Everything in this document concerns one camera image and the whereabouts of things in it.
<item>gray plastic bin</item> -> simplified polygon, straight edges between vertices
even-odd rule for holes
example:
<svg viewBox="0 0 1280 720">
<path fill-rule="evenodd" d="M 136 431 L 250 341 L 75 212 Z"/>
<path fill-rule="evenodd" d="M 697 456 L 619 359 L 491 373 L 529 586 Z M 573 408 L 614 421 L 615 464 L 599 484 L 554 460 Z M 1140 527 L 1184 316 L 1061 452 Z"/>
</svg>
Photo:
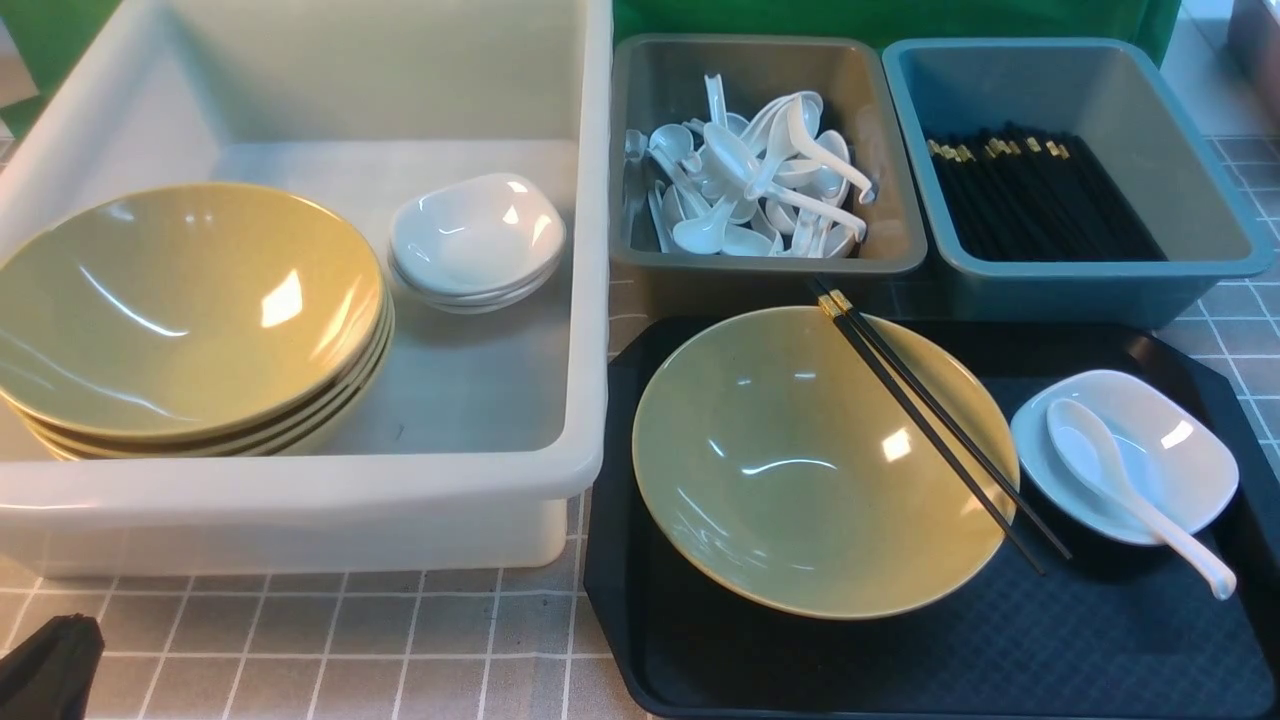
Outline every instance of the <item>gray plastic bin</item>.
<svg viewBox="0 0 1280 720">
<path fill-rule="evenodd" d="M 850 193 L 845 208 L 868 223 L 856 259 L 664 255 L 645 204 L 653 176 L 627 168 L 627 129 L 645 135 L 664 123 L 707 118 L 705 74 L 724 81 L 728 109 L 750 118 L 765 102 L 800 90 L 822 94 L 822 128 L 837 128 L 855 163 L 879 184 L 872 205 Z M 627 265 L 653 318 L 728 314 L 785 302 L 813 302 L 804 278 L 833 275 L 855 296 L 872 281 L 908 273 L 924 261 L 928 242 L 902 137 L 879 58 L 849 40 L 648 35 L 618 46 L 613 63 L 609 167 L 609 245 Z"/>
<path fill-rule="evenodd" d="M 1161 327 L 1275 252 L 1151 60 L 1111 40 L 909 40 L 884 72 L 952 313 L 982 320 Z M 960 247 L 925 146 L 1005 122 L 1073 132 L 1093 149 L 1166 263 L 992 263 Z"/>
</svg>

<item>white plastic tub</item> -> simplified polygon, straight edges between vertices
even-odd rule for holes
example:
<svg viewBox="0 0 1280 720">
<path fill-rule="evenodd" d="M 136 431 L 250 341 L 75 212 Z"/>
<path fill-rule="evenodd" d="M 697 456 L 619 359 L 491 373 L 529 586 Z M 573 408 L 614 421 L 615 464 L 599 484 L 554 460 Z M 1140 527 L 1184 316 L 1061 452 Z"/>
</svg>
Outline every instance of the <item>white plastic tub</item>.
<svg viewBox="0 0 1280 720">
<path fill-rule="evenodd" d="M 326 455 L 58 462 L 0 410 L 0 553 L 45 575 L 556 557 L 602 452 L 609 8 L 125 0 L 0 176 L 0 258 L 120 193 L 205 179 L 312 199 L 385 258 L 398 205 L 499 170 L 541 187 L 572 252 L 492 315 L 397 297 L 387 370 Z"/>
</svg>

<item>yellow bowl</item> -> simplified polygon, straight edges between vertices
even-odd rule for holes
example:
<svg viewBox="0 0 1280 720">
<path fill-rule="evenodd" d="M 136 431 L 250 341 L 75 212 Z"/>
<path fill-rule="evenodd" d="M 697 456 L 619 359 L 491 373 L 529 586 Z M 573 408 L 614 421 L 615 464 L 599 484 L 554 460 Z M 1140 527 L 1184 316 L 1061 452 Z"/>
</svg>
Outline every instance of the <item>yellow bowl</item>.
<svg viewBox="0 0 1280 720">
<path fill-rule="evenodd" d="M 101 438 L 227 433 L 348 368 L 383 297 L 365 238 L 310 201 L 230 183 L 140 192 L 0 268 L 0 392 Z"/>
<path fill-rule="evenodd" d="M 310 438 L 330 416 L 339 411 L 347 413 L 358 404 L 353 400 L 381 370 L 396 332 L 394 304 L 388 297 L 384 306 L 387 310 L 378 322 L 374 337 L 348 372 L 326 383 L 302 405 L 288 413 L 230 434 L 180 443 L 127 443 L 102 441 L 92 436 L 51 428 L 27 416 L 22 416 L 22 420 L 27 424 L 27 429 L 36 436 L 36 439 L 54 451 L 55 456 L 77 460 L 271 455 L 279 452 L 282 447 L 292 447 L 294 443 Z M 307 447 L 320 445 L 321 439 L 326 438 L 317 438 L 315 442 L 307 443 Z"/>
<path fill-rule="evenodd" d="M 914 332 L 872 323 L 1016 482 L 1009 425 L 977 378 Z M 1009 497 L 933 424 L 1012 518 Z M 676 550 L 726 588 L 796 615 L 869 619 L 928 605 L 1004 539 L 817 307 L 740 315 L 686 342 L 640 400 L 632 454 L 640 493 Z"/>
</svg>

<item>white dish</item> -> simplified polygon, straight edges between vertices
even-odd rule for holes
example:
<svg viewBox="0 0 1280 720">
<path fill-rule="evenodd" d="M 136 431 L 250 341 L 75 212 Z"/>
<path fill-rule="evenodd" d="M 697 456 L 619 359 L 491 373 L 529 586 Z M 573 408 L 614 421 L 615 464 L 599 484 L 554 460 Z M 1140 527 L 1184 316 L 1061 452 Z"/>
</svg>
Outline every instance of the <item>white dish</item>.
<svg viewBox="0 0 1280 720">
<path fill-rule="evenodd" d="M 393 259 L 388 259 L 388 268 L 390 269 L 392 281 L 401 288 L 408 291 L 413 297 L 421 300 L 424 304 L 435 307 L 436 310 L 443 310 L 445 313 L 452 313 L 454 315 L 483 315 L 485 313 L 493 313 L 494 310 L 502 310 L 503 307 L 509 307 L 516 302 L 529 297 L 538 288 L 547 284 L 547 281 L 556 274 L 556 268 L 558 264 L 547 266 L 545 270 L 532 278 L 527 284 L 517 287 L 516 290 L 502 292 L 502 293 L 486 293 L 484 300 L 475 299 L 451 299 L 442 297 L 439 295 L 424 291 L 422 288 L 415 286 L 404 273 L 396 265 Z"/>
<path fill-rule="evenodd" d="M 1046 421 L 1050 404 L 1062 397 L 1084 405 L 1107 424 L 1134 487 L 1188 533 L 1208 525 L 1235 495 L 1240 482 L 1235 457 L 1208 428 L 1133 375 L 1091 370 L 1027 401 L 1010 427 L 1030 480 L 1064 512 L 1097 533 L 1129 544 L 1164 544 L 1124 509 L 1080 483 L 1062 462 Z"/>
<path fill-rule="evenodd" d="M 415 287 L 444 296 L 522 288 L 564 247 L 564 220 L 531 181 L 471 178 L 406 202 L 392 220 L 392 256 Z"/>
</svg>

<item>black object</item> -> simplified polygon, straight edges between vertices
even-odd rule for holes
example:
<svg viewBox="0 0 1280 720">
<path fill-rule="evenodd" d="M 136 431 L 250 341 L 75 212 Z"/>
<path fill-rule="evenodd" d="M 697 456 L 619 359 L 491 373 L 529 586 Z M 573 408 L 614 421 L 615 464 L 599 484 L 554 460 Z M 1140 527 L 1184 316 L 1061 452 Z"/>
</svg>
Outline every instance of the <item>black object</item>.
<svg viewBox="0 0 1280 720">
<path fill-rule="evenodd" d="M 974 258 L 1167 260 L 1078 136 L 1009 123 L 928 143 L 956 236 Z"/>
<path fill-rule="evenodd" d="M 965 446 L 965 450 L 982 464 L 983 469 L 992 477 L 992 479 L 996 480 L 1001 489 L 1004 489 L 1016 506 L 1020 507 L 1023 503 L 1018 497 L 1016 488 L 1014 488 L 1009 479 L 1005 478 L 1004 473 L 1001 473 L 995 464 L 992 464 L 991 459 L 987 457 L 987 454 L 973 442 L 973 438 L 970 438 L 969 434 L 956 424 L 955 419 L 951 418 L 951 414 L 947 413 L 937 400 L 934 400 L 933 395 L 931 395 L 924 384 L 915 377 L 915 373 L 913 373 L 911 369 L 902 363 L 902 359 L 897 356 L 897 352 L 895 352 L 893 348 L 884 342 L 884 338 L 876 332 L 876 328 L 867 322 L 867 318 L 863 318 L 863 314 L 849 302 L 845 293 L 838 290 L 833 290 L 828 282 L 822 279 L 820 275 L 809 278 L 805 284 L 809 287 L 809 291 L 813 292 L 814 297 L 818 299 L 818 305 L 822 307 L 823 313 L 831 318 L 836 329 L 840 331 L 840 334 L 845 336 L 850 347 L 858 352 L 858 356 L 861 357 L 863 363 L 870 369 L 872 374 L 876 375 L 876 379 L 878 379 L 881 384 L 884 386 L 884 389 L 893 396 L 899 407 L 906 413 L 908 418 L 911 419 L 911 423 L 924 434 L 925 438 L 928 438 L 929 445 L 932 445 L 938 455 L 946 460 L 947 465 L 951 466 L 951 470 L 956 474 L 956 477 L 964 482 L 965 487 L 969 488 L 969 493 L 973 495 L 973 497 L 982 505 L 983 510 L 987 511 L 987 515 L 989 515 L 991 519 L 1000 525 L 1000 532 L 1002 532 L 1005 537 L 1014 543 L 1014 547 L 1018 548 L 1018 552 L 1021 553 L 1032 569 L 1036 570 L 1038 575 L 1043 575 L 1044 568 L 1036 561 L 1036 556 L 1032 555 L 1032 551 L 1027 547 L 1023 539 L 1014 533 L 1014 528 L 1009 524 L 1009 520 L 1005 519 L 1005 514 L 1001 512 L 995 501 L 987 496 L 978 480 L 969 474 L 969 470 L 964 466 L 960 459 L 956 457 L 956 454 L 951 451 L 947 442 L 942 439 L 942 436 L 938 434 L 938 430 L 934 429 L 933 424 L 924 416 L 924 413 L 915 406 L 915 402 L 911 401 L 911 397 L 906 393 L 906 388 L 902 387 L 902 384 L 909 387 L 911 392 L 919 397 L 922 402 L 924 402 L 929 411 L 947 427 L 947 430 Z M 893 373 L 897 373 L 897 377 L 902 379 L 902 384 L 893 378 Z M 1046 533 L 1047 537 L 1051 538 L 1052 542 L 1061 550 L 1065 557 L 1071 557 L 1071 553 L 1068 552 L 1066 547 L 1057 541 L 1057 537 L 1047 529 Z"/>
<path fill-rule="evenodd" d="M 660 717 L 1276 717 L 1280 483 L 1231 386 L 1119 325 L 908 323 L 973 370 L 1011 415 L 1094 368 L 1142 377 L 1230 447 L 1240 492 L 1199 534 L 1239 577 L 1213 600 L 1167 548 L 1115 543 L 1023 483 L 1075 551 L 1048 577 L 1007 543 L 920 610 L 836 623 L 778 612 L 692 568 L 654 525 L 631 470 L 635 407 L 658 365 L 713 320 L 662 320 L 609 365 L 604 466 L 584 584 L 632 697 Z M 1024 523 L 1019 515 L 1015 528 Z"/>
<path fill-rule="evenodd" d="M 0 720 L 83 720 L 102 648 L 92 618 L 45 623 L 0 660 Z"/>
</svg>

